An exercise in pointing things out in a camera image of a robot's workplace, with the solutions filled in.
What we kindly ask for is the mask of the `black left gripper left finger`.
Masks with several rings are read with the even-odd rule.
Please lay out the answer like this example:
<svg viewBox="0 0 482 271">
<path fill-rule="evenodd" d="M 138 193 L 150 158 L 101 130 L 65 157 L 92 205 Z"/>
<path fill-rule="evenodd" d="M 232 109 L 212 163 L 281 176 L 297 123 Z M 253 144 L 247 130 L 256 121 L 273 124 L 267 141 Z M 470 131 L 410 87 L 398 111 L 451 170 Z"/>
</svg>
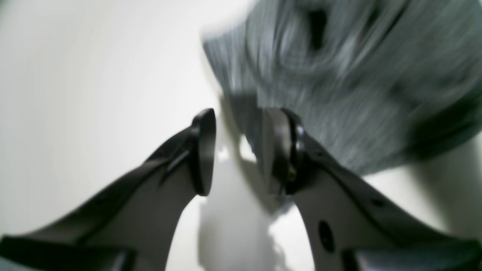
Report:
<svg viewBox="0 0 482 271">
<path fill-rule="evenodd" d="M 2 271 L 164 271 L 186 206 L 212 184 L 215 111 L 59 220 L 1 239 Z"/>
</svg>

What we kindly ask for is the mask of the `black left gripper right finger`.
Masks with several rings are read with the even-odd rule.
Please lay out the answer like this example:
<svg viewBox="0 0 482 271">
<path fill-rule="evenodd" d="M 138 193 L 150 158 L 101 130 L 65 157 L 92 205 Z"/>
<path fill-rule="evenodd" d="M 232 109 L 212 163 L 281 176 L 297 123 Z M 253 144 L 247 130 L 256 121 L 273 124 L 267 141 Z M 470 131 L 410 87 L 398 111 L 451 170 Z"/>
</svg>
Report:
<svg viewBox="0 0 482 271">
<path fill-rule="evenodd" d="M 288 109 L 263 109 L 267 190 L 299 209 L 317 271 L 480 271 L 476 240 L 443 234 L 340 165 Z"/>
</svg>

